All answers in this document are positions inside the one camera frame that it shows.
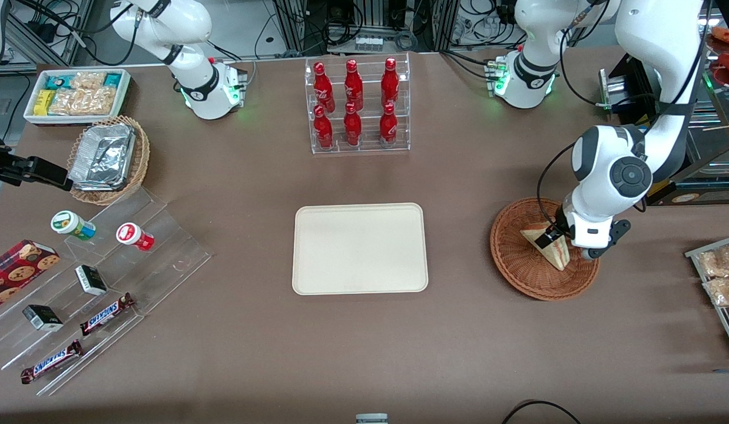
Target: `clear acrylic display stand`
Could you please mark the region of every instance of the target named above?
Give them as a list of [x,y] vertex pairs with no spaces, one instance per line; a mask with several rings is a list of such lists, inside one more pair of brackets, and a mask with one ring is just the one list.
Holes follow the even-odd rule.
[[[396,142],[393,147],[385,148],[380,145],[380,118],[383,116],[383,105],[380,102],[380,80],[386,69],[386,58],[396,59],[396,73],[399,74],[399,99],[395,104],[395,116],[399,120],[396,128]],[[346,131],[343,128],[343,117],[346,115],[346,93],[343,81],[346,80],[346,60],[349,57],[320,57],[307,59],[304,68],[304,88],[307,99],[307,118],[310,121],[310,140],[313,154],[335,155],[340,153],[381,153],[409,150],[410,140],[410,72],[409,56],[407,54],[391,55],[364,55],[356,56],[357,69],[362,76],[364,85],[364,108],[359,111],[362,118],[362,142],[359,147],[351,147],[346,142]],[[317,104],[315,97],[315,62],[323,62],[325,73],[333,84],[333,98],[336,109],[327,115],[333,124],[333,148],[322,150],[317,142],[313,121],[315,114],[313,108]]]
[[[37,395],[52,395],[60,389],[211,257],[171,217],[165,204],[144,188],[106,207],[89,221],[97,227],[94,238],[89,241],[66,238],[56,249],[61,261],[48,271],[56,274],[45,282],[31,283],[0,306],[1,369],[14,373],[17,384],[23,369],[33,367],[75,339],[82,344],[84,355],[30,384],[34,389],[39,388]],[[141,252],[116,240],[117,228],[126,222],[136,223],[154,236],[155,245],[151,250]],[[106,294],[93,296],[82,291],[74,271],[81,264],[95,266],[100,271],[108,286]],[[135,306],[82,338],[79,325],[127,292],[136,300]],[[22,314],[22,309],[31,304],[50,306],[64,323],[63,327],[55,333],[35,330]]]
[[717,241],[713,244],[708,244],[707,246],[700,247],[695,250],[690,250],[689,252],[684,253],[685,257],[688,257],[692,260],[692,263],[694,264],[695,268],[697,269],[697,272],[699,274],[699,277],[702,280],[702,287],[707,292],[707,295],[711,298],[711,303],[713,304],[715,308],[715,312],[718,313],[718,316],[720,317],[720,322],[723,324],[723,328],[725,329],[725,332],[728,334],[729,338],[729,306],[717,306],[713,302],[713,296],[709,289],[707,288],[707,282],[711,280],[711,277],[707,276],[707,272],[702,268],[699,262],[699,254],[703,252],[713,251],[715,249],[718,249],[720,247],[726,246],[729,244],[729,238],[721,241]]

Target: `snickers bar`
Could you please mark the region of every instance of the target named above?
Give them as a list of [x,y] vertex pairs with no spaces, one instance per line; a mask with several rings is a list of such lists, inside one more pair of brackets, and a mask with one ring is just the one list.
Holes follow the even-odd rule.
[[91,317],[90,320],[84,324],[79,325],[82,328],[82,336],[90,335],[90,333],[98,330],[100,327],[103,327],[103,325],[106,325],[109,320],[114,319],[115,316],[124,312],[128,307],[134,304],[135,301],[131,298],[129,293],[121,296],[116,300],[116,302],[111,303],[108,308],[103,309],[103,311],[98,312],[96,316]]
[[22,384],[32,383],[34,379],[38,378],[48,370],[52,370],[53,368],[58,367],[58,365],[66,362],[66,360],[72,359],[72,357],[82,355],[84,355],[84,352],[82,351],[82,345],[79,343],[79,340],[74,340],[73,342],[71,342],[68,348],[61,350],[57,354],[49,357],[49,359],[44,360],[43,362],[35,365],[32,368],[27,368],[23,370]]

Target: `brown tabletop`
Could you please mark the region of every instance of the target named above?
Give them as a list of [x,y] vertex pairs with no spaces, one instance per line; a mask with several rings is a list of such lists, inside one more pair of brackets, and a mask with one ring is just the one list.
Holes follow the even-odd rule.
[[[567,51],[572,83],[595,98],[597,70],[621,54]],[[346,158],[310,153],[303,59],[261,62],[246,107],[217,121],[184,107],[166,67],[131,68],[127,114],[152,145],[145,185],[216,256],[55,395],[0,371],[0,422],[495,423],[529,398],[585,423],[729,422],[729,375],[711,373],[729,367],[729,341],[683,257],[729,236],[729,207],[630,210],[633,230],[589,290],[532,300],[493,265],[493,218],[605,118],[563,81],[515,110],[442,56],[410,57],[412,150]],[[65,163],[77,134],[28,124],[18,152]],[[543,193],[562,198],[574,182],[564,158]],[[293,292],[300,207],[406,201],[424,209],[424,292]],[[60,243],[48,222],[64,208],[98,210],[5,185],[0,254],[20,239]],[[512,422],[566,422],[544,408]]]

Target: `wicker basket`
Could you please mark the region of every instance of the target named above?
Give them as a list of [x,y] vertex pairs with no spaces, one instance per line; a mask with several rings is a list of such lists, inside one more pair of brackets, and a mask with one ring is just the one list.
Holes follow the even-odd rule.
[[[139,123],[127,116],[117,116],[115,118],[104,119],[103,121],[96,122],[93,125],[113,124],[127,124],[132,126],[137,132],[134,152],[131,153],[131,165],[127,176],[127,186],[120,191],[82,191],[72,188],[71,195],[79,201],[93,203],[99,206],[108,206],[119,198],[125,198],[130,196],[132,193],[135,193],[142,185],[144,175],[147,173],[147,161],[150,160],[150,142],[147,140],[147,134],[142,131],[142,127]],[[84,135],[84,132],[77,137],[77,142],[74,143],[74,147],[71,148],[71,155],[69,155],[69,159],[66,161],[66,169],[68,170],[71,169],[71,166],[74,163],[74,158],[77,156],[77,148],[79,148],[79,142],[82,140],[82,135]]]
[[[547,198],[542,206],[551,217],[560,203]],[[493,223],[491,253],[499,271],[519,292],[540,300],[566,300],[580,295],[598,275],[599,260],[586,260],[579,247],[569,245],[571,261],[563,271],[548,263],[519,233],[545,222],[537,198],[523,198],[505,207]]]

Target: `red bottle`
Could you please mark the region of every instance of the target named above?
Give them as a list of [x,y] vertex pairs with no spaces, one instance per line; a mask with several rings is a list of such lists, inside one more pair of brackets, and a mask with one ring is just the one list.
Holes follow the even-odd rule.
[[325,116],[325,110],[321,105],[315,105],[315,135],[322,150],[331,150],[333,148],[333,126],[330,125],[330,119]]
[[396,100],[399,99],[399,76],[396,74],[396,59],[392,57],[386,59],[386,72],[380,80],[380,89],[382,92],[380,102],[384,108],[388,102],[396,104]]
[[362,89],[362,76],[357,71],[357,61],[346,60],[346,80],[343,81],[343,88],[346,90],[346,101],[354,102],[356,109],[362,110],[365,107],[365,92]]
[[393,109],[392,102],[388,102],[383,107],[383,116],[380,118],[380,145],[385,148],[391,148],[396,143],[396,126],[399,121],[393,115]]
[[359,118],[354,102],[346,104],[346,116],[343,118],[343,126],[346,128],[346,142],[351,147],[357,147],[362,142],[362,119]]
[[336,110],[336,102],[333,100],[333,84],[330,78],[325,75],[325,66],[322,62],[316,62],[315,69],[315,97],[318,104],[325,108],[326,113],[333,113]]

